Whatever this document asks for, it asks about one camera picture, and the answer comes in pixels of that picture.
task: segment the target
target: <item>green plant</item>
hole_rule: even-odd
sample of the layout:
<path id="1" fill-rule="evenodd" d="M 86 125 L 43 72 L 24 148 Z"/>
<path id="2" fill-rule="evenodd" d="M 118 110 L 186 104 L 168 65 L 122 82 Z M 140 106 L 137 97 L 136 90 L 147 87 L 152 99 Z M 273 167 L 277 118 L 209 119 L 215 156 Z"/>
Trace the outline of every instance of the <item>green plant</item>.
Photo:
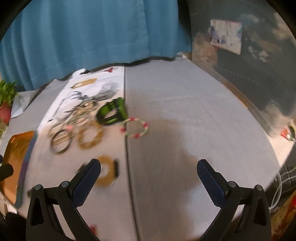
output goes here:
<path id="1" fill-rule="evenodd" d="M 12 102 L 15 98 L 15 82 L 6 83 L 5 80 L 0 82 L 0 106 L 3 103 L 7 105 L 12 105 Z"/>

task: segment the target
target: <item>orange tray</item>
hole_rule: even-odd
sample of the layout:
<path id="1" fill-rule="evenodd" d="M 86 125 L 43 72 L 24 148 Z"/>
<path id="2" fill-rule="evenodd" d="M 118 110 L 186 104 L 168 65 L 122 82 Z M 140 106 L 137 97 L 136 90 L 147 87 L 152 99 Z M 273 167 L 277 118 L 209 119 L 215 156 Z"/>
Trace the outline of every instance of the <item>orange tray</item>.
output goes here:
<path id="1" fill-rule="evenodd" d="M 28 150 L 34 131 L 14 135 L 10 138 L 3 157 L 3 164 L 9 163 L 13 167 L 13 175 L 3 180 L 0 184 L 0 191 L 11 202 L 17 200 L 17 190 L 22 165 Z"/>

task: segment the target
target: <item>pink and white beaded bracelet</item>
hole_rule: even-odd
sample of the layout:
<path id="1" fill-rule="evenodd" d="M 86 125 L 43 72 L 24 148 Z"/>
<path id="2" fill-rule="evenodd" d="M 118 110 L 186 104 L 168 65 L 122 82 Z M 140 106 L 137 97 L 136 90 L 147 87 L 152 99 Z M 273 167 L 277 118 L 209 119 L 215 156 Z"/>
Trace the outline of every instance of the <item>pink and white beaded bracelet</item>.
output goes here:
<path id="1" fill-rule="evenodd" d="M 126 128 L 124 127 L 124 125 L 129 122 L 129 121 L 138 121 L 142 124 L 142 126 L 144 127 L 144 130 L 141 132 L 141 133 L 136 133 L 136 134 L 130 134 L 126 131 Z M 129 118 L 129 119 L 126 119 L 124 120 L 122 123 L 121 123 L 121 126 L 120 126 L 120 131 L 125 134 L 127 137 L 131 137 L 131 138 L 139 138 L 139 137 L 142 137 L 143 135 L 145 135 L 148 131 L 149 127 L 148 127 L 148 123 L 143 121 L 143 120 L 140 120 L 139 118 Z"/>

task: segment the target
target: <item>pink flower pot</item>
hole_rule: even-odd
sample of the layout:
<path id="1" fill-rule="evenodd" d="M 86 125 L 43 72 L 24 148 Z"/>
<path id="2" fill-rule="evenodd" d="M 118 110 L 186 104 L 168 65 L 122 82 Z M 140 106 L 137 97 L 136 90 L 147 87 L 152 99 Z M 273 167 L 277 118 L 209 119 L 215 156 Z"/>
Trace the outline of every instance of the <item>pink flower pot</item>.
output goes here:
<path id="1" fill-rule="evenodd" d="M 11 117 L 11 108 L 11 105 L 7 105 L 6 103 L 3 103 L 0 106 L 0 120 L 6 125 Z"/>

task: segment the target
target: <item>blue curtain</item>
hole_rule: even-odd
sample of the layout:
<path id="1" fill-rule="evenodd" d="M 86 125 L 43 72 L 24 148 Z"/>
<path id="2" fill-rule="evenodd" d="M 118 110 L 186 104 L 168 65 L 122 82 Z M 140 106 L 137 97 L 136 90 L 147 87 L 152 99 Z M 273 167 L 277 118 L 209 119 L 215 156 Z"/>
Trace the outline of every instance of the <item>blue curtain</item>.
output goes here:
<path id="1" fill-rule="evenodd" d="M 33 0 L 0 42 L 0 73 L 25 90 L 81 69 L 191 51 L 177 0 Z"/>

